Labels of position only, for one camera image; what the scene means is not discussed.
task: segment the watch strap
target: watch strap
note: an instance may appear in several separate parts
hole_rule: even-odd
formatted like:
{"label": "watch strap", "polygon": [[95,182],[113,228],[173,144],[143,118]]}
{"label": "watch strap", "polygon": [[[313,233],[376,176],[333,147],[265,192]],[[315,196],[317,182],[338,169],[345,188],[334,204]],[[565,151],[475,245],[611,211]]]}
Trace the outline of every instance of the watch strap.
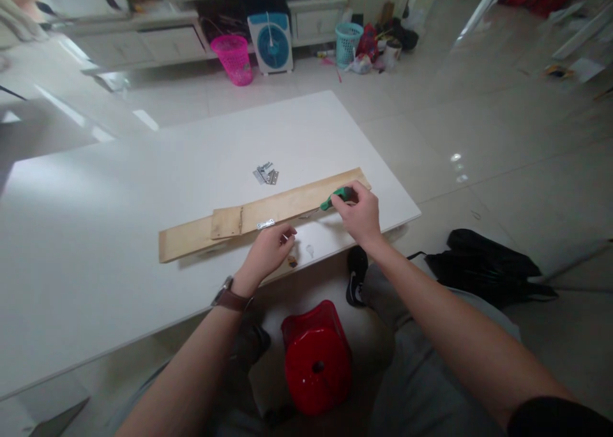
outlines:
{"label": "watch strap", "polygon": [[234,311],[244,312],[253,298],[244,298],[233,293],[230,289],[224,289],[217,300],[217,306],[223,306]]}

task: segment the green screwdriver handle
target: green screwdriver handle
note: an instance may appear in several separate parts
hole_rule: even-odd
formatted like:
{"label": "green screwdriver handle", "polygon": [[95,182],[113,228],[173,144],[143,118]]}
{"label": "green screwdriver handle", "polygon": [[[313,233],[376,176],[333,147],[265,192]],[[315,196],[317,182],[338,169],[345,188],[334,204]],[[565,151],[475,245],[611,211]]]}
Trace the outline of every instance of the green screwdriver handle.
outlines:
{"label": "green screwdriver handle", "polygon": [[[340,197],[344,202],[347,202],[348,200],[351,199],[351,197],[353,196],[354,190],[351,187],[342,187],[337,189],[336,191],[334,191],[332,194],[336,194],[338,197]],[[321,210],[328,210],[330,207],[332,207],[332,196],[330,196],[328,198],[328,200],[324,203],[322,203],[319,208]]]}

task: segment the screwdriver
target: screwdriver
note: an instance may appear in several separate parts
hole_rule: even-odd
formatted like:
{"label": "screwdriver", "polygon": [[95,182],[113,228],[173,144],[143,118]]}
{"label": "screwdriver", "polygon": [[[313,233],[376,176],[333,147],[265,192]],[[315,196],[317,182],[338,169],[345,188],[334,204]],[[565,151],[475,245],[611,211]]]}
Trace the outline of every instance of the screwdriver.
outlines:
{"label": "screwdriver", "polygon": [[[355,191],[353,190],[353,188],[351,187],[342,187],[337,189],[336,191],[334,191],[332,194],[336,194],[338,197],[340,197],[343,202],[347,202],[349,200],[351,200],[351,197],[354,195]],[[330,207],[332,207],[332,195],[330,195],[328,197],[328,199],[326,200],[326,202],[322,203],[319,208],[315,209],[314,211],[312,211],[311,213],[309,213],[308,215],[304,215],[302,217],[298,217],[299,219],[307,219],[308,217],[310,217],[311,215],[313,215],[314,213],[317,213],[320,210],[326,211],[328,210]]]}

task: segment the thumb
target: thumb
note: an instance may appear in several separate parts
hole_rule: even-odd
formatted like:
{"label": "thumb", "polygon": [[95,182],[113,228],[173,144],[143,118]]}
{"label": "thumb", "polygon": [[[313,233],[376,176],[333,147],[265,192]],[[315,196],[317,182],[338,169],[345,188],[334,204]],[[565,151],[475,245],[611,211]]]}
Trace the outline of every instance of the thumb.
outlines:
{"label": "thumb", "polygon": [[287,241],[280,247],[280,250],[283,253],[283,255],[287,256],[289,254],[289,251],[294,246],[295,241],[296,241],[296,236],[290,236],[289,239],[287,239]]}
{"label": "thumb", "polygon": [[332,200],[332,205],[334,206],[334,208],[338,210],[340,216],[344,218],[345,215],[348,214],[351,207],[345,204],[343,200],[336,194],[333,194],[330,199]]}

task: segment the electric fan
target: electric fan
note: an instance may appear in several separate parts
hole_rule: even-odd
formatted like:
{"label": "electric fan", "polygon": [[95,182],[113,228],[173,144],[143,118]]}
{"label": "electric fan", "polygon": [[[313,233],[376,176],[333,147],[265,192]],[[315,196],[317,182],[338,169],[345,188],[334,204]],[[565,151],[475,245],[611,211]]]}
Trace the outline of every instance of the electric fan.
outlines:
{"label": "electric fan", "polygon": [[293,70],[292,35],[287,14],[266,12],[247,17],[247,22],[262,74]]}

